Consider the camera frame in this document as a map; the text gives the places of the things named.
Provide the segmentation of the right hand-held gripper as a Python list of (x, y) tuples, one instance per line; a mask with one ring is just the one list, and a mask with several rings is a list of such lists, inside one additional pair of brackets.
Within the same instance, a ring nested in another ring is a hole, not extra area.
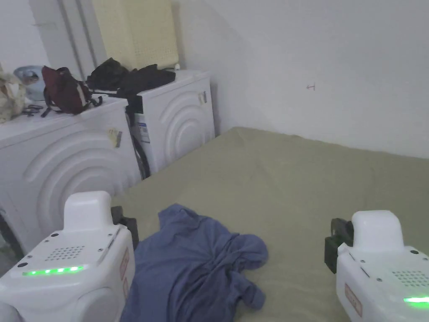
[(350, 321), (429, 320), (429, 257), (404, 244), (392, 212), (332, 219), (324, 262), (336, 275), (336, 294)]

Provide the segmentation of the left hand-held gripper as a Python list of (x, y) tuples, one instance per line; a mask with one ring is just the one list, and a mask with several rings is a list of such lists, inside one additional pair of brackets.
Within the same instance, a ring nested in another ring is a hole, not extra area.
[(0, 280), (2, 322), (118, 322), (132, 280), (131, 231), (114, 224), (105, 191), (67, 199), (64, 228)]

